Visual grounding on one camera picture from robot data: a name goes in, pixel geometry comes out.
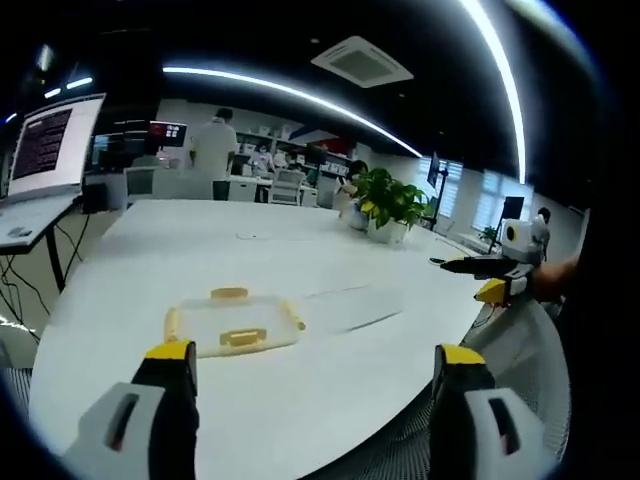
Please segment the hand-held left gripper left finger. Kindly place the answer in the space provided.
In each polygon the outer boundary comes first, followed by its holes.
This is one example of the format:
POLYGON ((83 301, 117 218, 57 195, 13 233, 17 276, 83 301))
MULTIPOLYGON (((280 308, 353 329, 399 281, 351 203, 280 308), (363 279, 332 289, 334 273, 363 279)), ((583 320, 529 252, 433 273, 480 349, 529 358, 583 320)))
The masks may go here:
POLYGON ((160 344, 80 417, 62 459, 78 479, 194 479, 196 398, 196 343, 160 344))

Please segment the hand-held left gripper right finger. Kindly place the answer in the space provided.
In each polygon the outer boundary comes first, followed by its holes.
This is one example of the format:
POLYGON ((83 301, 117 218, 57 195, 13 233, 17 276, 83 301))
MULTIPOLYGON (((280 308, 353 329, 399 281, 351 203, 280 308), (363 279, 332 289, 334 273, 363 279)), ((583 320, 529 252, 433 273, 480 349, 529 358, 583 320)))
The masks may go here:
POLYGON ((546 479, 556 469, 541 420, 474 350, 436 346, 432 398, 432 479, 546 479))

